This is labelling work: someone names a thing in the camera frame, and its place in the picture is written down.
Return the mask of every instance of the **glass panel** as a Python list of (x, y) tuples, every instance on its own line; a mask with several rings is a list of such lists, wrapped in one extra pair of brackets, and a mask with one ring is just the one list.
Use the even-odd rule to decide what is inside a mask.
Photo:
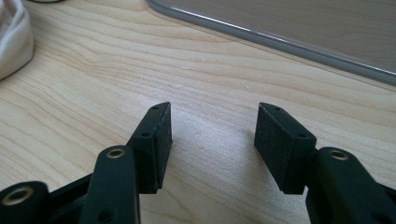
[(168, 16), (396, 85), (394, 0), (147, 0)]

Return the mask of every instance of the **black bracket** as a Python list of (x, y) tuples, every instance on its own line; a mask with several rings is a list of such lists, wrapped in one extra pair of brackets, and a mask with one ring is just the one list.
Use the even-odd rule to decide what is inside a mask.
[(316, 150), (316, 142), (288, 112), (260, 103), (254, 146), (285, 194), (308, 186), (312, 223), (396, 223), (396, 190), (376, 183), (351, 153)]
[(2, 190), (0, 223), (140, 223), (139, 193), (162, 188), (171, 145), (171, 105), (155, 105), (126, 146), (99, 154), (91, 175), (52, 193), (38, 181)]

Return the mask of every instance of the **textured black plastic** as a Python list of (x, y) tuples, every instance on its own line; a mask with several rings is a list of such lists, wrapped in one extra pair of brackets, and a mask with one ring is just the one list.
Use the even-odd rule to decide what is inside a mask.
[[(113, 150), (123, 154), (109, 158)], [(132, 149), (109, 147), (97, 158), (79, 223), (139, 223), (138, 199)]]
[[(345, 156), (340, 160), (333, 153)], [(386, 192), (351, 153), (324, 147), (316, 155), (314, 167), (314, 178), (321, 184), (332, 211), (323, 218), (322, 203), (308, 203), (310, 217), (314, 215), (329, 223), (396, 223), (396, 204), (389, 197), (392, 189)], [(317, 190), (308, 187), (309, 192)]]
[[(33, 190), (32, 195), (25, 201), (15, 205), (4, 205), (4, 198), (13, 190), (29, 187)], [(46, 204), (50, 198), (47, 185), (38, 182), (23, 182), (13, 185), (0, 192), (0, 220), (2, 223), (44, 223), (47, 219)]]
[(78, 223), (92, 174), (86, 175), (50, 193), (51, 213), (48, 223)]
[(127, 143), (134, 150), (139, 193), (156, 193), (163, 187), (171, 145), (171, 104), (155, 105)]
[(316, 142), (317, 138), (288, 112), (260, 103), (254, 146), (284, 193), (304, 192), (305, 160), (316, 152)]

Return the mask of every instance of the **black mechanical arm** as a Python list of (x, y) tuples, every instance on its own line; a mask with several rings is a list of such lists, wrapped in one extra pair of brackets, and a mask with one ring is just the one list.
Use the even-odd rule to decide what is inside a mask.
[(311, 223), (396, 223), (396, 191), (374, 181), (351, 153), (315, 149), (317, 138), (288, 112), (260, 103), (254, 145), (285, 194), (308, 194)]
[(139, 193), (162, 188), (171, 145), (171, 105), (155, 105), (126, 146), (99, 154), (91, 175), (51, 193), (38, 181), (1, 191), (0, 223), (140, 223)]
[[(260, 103), (254, 145), (280, 190), (302, 194), (312, 223), (396, 223), (396, 191), (351, 153), (316, 137), (282, 108)], [(0, 192), (0, 223), (140, 223), (139, 193), (156, 193), (172, 145), (169, 103), (153, 106), (126, 146), (103, 150), (91, 175), (49, 193), (42, 182)]]

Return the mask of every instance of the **wooden table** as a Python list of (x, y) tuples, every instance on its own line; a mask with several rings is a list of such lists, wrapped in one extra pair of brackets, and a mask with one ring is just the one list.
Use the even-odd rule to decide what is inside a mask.
[(143, 223), (307, 223), (253, 146), (259, 102), (355, 154), (396, 188), (396, 88), (160, 15), (144, 0), (25, 2), (33, 60), (0, 81), (0, 189), (57, 189), (172, 103), (163, 189)]

